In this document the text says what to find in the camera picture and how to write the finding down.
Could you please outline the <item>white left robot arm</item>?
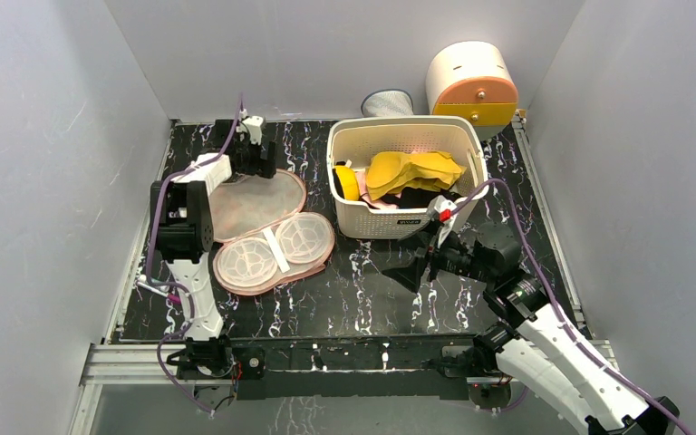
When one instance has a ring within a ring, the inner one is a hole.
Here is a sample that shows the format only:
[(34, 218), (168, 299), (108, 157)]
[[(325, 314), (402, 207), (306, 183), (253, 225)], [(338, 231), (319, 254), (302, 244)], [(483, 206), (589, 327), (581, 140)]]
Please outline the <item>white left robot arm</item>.
[(209, 204), (212, 192), (233, 175), (271, 179), (277, 172), (276, 145), (264, 140), (266, 120), (240, 114), (230, 123), (218, 121), (218, 148), (199, 154), (188, 166), (151, 185), (150, 240), (146, 281), (152, 281), (152, 259), (158, 253), (167, 263), (184, 309), (182, 337), (207, 342), (221, 335), (224, 321), (218, 311), (209, 277), (209, 252), (215, 243)]

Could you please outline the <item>orange floral bra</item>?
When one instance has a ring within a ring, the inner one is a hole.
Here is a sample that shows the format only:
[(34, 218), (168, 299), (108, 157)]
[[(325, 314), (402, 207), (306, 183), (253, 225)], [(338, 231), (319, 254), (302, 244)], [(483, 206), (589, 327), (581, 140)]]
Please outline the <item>orange floral bra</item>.
[(271, 179), (245, 176), (209, 195), (214, 238), (212, 260), (219, 284), (254, 296), (325, 269), (335, 233), (323, 215), (304, 210), (305, 183), (279, 169)]

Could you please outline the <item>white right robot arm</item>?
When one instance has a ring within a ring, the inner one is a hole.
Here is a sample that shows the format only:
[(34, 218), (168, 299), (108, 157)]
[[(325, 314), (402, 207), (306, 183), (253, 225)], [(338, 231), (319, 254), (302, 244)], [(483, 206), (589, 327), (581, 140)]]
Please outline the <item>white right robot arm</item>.
[(450, 346), (423, 365), (448, 377), (503, 374), (522, 382), (581, 434), (671, 434), (679, 411), (667, 397), (647, 397), (556, 312), (549, 293), (522, 265), (522, 247), (507, 226), (486, 223), (473, 245), (442, 223), (411, 237), (409, 264), (384, 275), (416, 293), (446, 272), (485, 284), (498, 321), (471, 346)]

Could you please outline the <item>yellow bra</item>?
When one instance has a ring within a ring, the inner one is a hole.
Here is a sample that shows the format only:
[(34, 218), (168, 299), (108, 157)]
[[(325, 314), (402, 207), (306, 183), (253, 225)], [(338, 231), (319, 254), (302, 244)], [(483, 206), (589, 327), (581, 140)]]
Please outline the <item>yellow bra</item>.
[(448, 152), (383, 151), (372, 158), (365, 177), (370, 198), (377, 200), (404, 188), (449, 190), (465, 172)]

